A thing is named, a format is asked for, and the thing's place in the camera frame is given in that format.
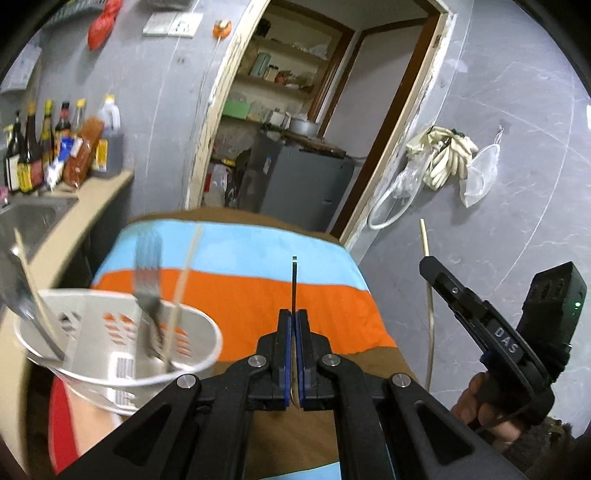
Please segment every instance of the human hand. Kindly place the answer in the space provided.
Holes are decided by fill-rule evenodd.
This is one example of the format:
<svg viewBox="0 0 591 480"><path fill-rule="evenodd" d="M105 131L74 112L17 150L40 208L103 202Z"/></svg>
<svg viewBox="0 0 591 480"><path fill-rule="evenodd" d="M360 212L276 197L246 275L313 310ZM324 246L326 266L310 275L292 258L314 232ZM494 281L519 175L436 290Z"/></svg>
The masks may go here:
<svg viewBox="0 0 591 480"><path fill-rule="evenodd" d="M475 375L470 380L468 388L464 390L457 403L452 407L452 414L466 425L476 419L480 425L487 425L505 415L495 406L488 403L479 405L476 400L476 394L488 379L488 375L484 372ZM516 419L505 421L488 429L496 438L493 446L501 451L516 441L524 430L525 426Z"/></svg>

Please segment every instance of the sauce bottle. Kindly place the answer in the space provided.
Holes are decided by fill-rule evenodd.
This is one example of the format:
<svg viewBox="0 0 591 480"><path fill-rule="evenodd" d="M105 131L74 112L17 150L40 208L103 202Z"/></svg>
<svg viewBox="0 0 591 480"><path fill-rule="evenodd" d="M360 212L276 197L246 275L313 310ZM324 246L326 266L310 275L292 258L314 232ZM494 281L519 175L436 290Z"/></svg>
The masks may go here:
<svg viewBox="0 0 591 480"><path fill-rule="evenodd" d="M55 128L55 151L54 158L60 156L61 139L63 137L71 137L72 124L70 123L70 102L63 102L61 104L60 119Z"/></svg>
<svg viewBox="0 0 591 480"><path fill-rule="evenodd" d="M105 124L105 129L96 147L91 169L93 176L108 179L119 175L123 169L124 133L115 95L105 97L98 117Z"/></svg>
<svg viewBox="0 0 591 480"><path fill-rule="evenodd" d="M53 100L45 100L45 115L43 117L43 126L41 127L41 138L39 147L41 148L41 161L43 163L43 176L47 172L47 167L53 163L56 151L56 142L51 129L51 116L53 114Z"/></svg>
<svg viewBox="0 0 591 480"><path fill-rule="evenodd" d="M76 102L76 111L74 112L74 121L72 122L72 134L77 137L84 125L84 111L86 109L86 99L81 98Z"/></svg>
<svg viewBox="0 0 591 480"><path fill-rule="evenodd" d="M28 105L27 126L25 127L25 148L21 150L18 161L18 182L23 193L31 193L43 183L43 162L41 148L35 133L34 103Z"/></svg>
<svg viewBox="0 0 591 480"><path fill-rule="evenodd" d="M12 126L12 135L8 143L6 157L4 159L4 176L8 190L17 192L20 189L18 183L18 162L25 148L25 139L21 133L20 111L16 111L16 118Z"/></svg>

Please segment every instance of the stainless steel sink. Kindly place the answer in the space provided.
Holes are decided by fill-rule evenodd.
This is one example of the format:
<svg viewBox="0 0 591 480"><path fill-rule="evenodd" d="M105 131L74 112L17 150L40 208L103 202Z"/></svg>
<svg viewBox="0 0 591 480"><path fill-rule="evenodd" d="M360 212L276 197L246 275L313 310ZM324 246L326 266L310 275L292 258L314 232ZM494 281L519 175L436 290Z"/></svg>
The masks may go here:
<svg viewBox="0 0 591 480"><path fill-rule="evenodd" d="M14 229L21 233L30 260L62 217L78 200L68 197L15 197L0 210L0 248L18 252Z"/></svg>

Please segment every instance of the white gloves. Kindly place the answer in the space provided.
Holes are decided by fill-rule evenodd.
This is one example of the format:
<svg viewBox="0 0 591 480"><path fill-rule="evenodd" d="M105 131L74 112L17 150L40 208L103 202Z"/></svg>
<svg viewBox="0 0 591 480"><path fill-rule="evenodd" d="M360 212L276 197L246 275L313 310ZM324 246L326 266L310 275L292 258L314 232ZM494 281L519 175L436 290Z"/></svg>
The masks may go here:
<svg viewBox="0 0 591 480"><path fill-rule="evenodd" d="M436 125L420 139L415 137L407 148L412 151L419 145L423 148L428 145L433 147L440 141L444 142L444 147L434 158L431 156L423 177L425 184L433 190L440 188L450 175L458 175L461 180L465 180L466 167L472 161L472 155L478 152L478 147L470 137Z"/></svg>

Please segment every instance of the wooden skewer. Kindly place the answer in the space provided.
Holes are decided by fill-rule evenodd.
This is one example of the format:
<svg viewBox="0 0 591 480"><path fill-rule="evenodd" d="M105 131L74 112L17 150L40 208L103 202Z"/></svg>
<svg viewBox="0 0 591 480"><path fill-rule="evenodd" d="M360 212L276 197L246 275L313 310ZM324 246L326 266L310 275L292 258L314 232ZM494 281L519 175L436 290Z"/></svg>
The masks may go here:
<svg viewBox="0 0 591 480"><path fill-rule="evenodd" d="M423 240L423 253L429 256L429 243L427 242L427 227L425 220L421 218L421 239ZM431 388L431 375L433 374L433 356L435 354L435 314L433 311L433 288L427 282L427 320L429 322L429 355L427 359L427 378L425 390Z"/></svg>
<svg viewBox="0 0 591 480"><path fill-rule="evenodd" d="M39 315L39 322L41 323L42 327L51 337L51 339L56 343L58 348L60 348L64 353L67 349L67 337L66 343L64 344L64 335L59 335L56 332L53 324L49 320L49 316L47 315L47 310L45 308L45 303L41 299L39 295L39 291L37 290L37 286L35 285L35 279L33 278L33 273L31 272L31 267L27 262L27 256L25 255L25 248L22 241L21 233L18 231L17 228L14 229L14 238L17 242L18 247L18 258L21 260L22 270L25 272L25 278L27 279L27 283L29 284L29 288L31 289L31 294L33 295L33 300L35 301L35 305L37 306L37 314Z"/></svg>
<svg viewBox="0 0 591 480"><path fill-rule="evenodd" d="M174 296L173 296L173 308L168 315L168 322L166 326L166 337L164 338L164 348L162 351L162 361L164 363L164 373L171 370L170 358L172 354L172 348L175 343L175 330L178 323L178 318L180 317L181 313L181 301L183 300L185 290L187 288L187 282L189 280L189 272L191 271L191 263L193 262L193 257L195 256L195 252L197 251L197 247L199 246L199 242L203 235L203 226L201 223L197 225L195 229L195 234L193 235L193 240L191 241L191 245L189 246L189 251L187 253L187 258L185 260L185 265L183 271L181 272L177 284L174 288Z"/></svg>

